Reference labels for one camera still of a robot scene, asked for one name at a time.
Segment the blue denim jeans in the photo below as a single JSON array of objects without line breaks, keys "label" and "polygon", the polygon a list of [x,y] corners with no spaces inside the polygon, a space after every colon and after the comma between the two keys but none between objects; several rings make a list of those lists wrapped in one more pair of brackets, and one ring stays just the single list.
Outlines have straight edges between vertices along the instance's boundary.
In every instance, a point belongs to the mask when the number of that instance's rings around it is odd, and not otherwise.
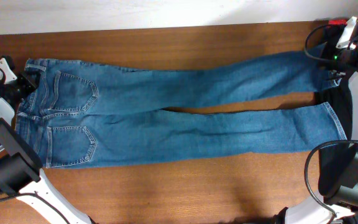
[{"label": "blue denim jeans", "polygon": [[346,134],[330,103],[292,110],[190,114],[182,108],[336,88],[303,52],[210,70],[141,70],[81,60],[30,59],[38,89],[16,132],[45,167],[153,164],[247,152],[308,151]]}]

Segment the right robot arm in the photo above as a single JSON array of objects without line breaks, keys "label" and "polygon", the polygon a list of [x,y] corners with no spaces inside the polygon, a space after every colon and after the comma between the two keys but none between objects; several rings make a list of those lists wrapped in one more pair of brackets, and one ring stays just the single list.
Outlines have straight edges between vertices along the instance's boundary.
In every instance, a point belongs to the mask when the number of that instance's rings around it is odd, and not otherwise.
[{"label": "right robot arm", "polygon": [[271,223],[354,223],[358,214],[358,16],[325,27],[328,42],[315,59],[340,84],[319,98],[331,103],[346,138],[322,143],[308,154],[304,180],[310,196],[285,207]]}]

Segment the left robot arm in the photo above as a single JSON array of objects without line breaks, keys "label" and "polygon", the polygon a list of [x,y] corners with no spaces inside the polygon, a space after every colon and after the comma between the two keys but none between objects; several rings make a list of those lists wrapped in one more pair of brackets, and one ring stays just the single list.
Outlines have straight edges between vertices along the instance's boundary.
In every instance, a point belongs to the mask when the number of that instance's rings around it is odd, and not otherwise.
[{"label": "left robot arm", "polygon": [[38,155],[11,127],[13,105],[36,88],[24,74],[0,67],[0,202],[17,199],[49,223],[93,223],[52,185]]}]

